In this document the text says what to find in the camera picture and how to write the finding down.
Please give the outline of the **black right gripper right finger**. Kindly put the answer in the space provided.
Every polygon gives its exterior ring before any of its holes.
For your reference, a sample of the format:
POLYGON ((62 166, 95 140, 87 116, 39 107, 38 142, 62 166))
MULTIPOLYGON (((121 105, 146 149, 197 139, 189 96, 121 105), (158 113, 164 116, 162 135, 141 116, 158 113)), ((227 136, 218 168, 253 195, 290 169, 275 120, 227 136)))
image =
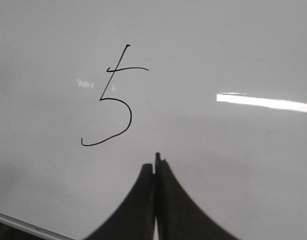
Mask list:
POLYGON ((169 163, 155 154, 155 214, 160 240, 236 240, 191 199, 169 163))

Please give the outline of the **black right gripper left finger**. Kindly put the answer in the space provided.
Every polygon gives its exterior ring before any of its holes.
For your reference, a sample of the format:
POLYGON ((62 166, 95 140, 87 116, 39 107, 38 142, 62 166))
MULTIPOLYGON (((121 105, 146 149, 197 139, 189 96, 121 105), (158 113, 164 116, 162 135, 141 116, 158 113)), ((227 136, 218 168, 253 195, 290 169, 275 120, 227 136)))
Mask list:
POLYGON ((114 213, 87 240, 152 240, 155 230, 153 165, 143 164, 136 182, 114 213))

